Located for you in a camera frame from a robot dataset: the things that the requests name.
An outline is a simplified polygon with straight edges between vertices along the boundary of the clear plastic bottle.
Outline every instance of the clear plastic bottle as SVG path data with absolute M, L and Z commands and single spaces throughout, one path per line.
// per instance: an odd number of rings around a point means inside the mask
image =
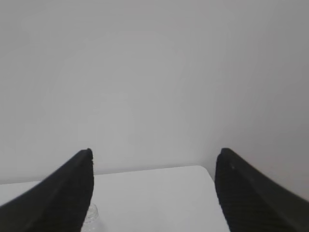
M 93 203 L 89 206 L 81 232 L 103 232 L 102 222 L 98 215 L 98 208 Z

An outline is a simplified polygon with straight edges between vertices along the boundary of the white table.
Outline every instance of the white table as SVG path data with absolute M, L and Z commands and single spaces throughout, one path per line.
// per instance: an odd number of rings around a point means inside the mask
M 0 185 L 0 204 L 37 183 Z M 92 202 L 104 232 L 229 232 L 201 166 L 96 175 Z

